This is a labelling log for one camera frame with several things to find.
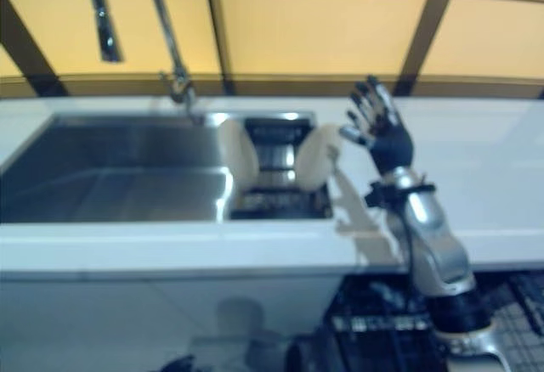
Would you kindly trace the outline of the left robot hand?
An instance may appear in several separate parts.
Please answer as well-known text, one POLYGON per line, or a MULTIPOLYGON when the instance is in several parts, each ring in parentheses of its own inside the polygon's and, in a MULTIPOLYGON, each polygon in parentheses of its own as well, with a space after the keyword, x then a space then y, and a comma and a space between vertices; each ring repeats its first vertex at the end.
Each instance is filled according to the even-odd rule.
POLYGON ((175 358, 161 367, 161 372, 193 372, 195 370, 195 357, 185 355, 175 358))

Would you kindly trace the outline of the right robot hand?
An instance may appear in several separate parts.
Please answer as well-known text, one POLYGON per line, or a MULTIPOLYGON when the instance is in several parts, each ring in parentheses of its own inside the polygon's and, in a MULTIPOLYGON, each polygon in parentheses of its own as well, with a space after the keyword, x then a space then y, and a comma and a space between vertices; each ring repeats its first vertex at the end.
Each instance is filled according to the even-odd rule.
POLYGON ((338 129, 340 136, 368 150, 380 175, 411 167, 414 144, 393 96, 374 75, 354 84, 349 98, 357 110, 347 111, 350 125, 338 129))

